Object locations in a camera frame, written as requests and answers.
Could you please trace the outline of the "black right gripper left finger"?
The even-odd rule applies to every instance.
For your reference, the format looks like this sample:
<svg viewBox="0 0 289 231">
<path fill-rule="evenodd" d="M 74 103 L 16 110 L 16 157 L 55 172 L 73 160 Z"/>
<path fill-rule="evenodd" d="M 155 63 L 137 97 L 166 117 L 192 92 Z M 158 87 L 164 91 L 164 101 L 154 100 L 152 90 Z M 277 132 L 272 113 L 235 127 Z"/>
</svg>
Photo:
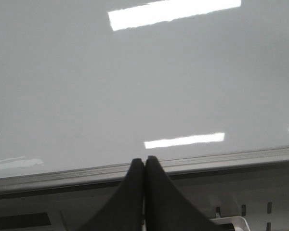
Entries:
<svg viewBox="0 0 289 231">
<path fill-rule="evenodd" d="M 132 160 L 130 168 L 106 204 L 81 225 L 80 231 L 141 231 L 143 225 L 144 164 Z"/>
</svg>

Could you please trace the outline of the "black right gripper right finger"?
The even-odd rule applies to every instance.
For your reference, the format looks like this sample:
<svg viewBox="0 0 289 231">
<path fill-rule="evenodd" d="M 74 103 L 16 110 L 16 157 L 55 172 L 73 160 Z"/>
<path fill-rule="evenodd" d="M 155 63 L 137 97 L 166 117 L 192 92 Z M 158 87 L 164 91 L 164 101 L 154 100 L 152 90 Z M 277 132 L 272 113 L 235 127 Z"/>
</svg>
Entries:
<svg viewBox="0 0 289 231">
<path fill-rule="evenodd" d="M 145 220 L 148 231 L 220 231 L 175 187 L 155 156 L 145 164 Z"/>
</svg>

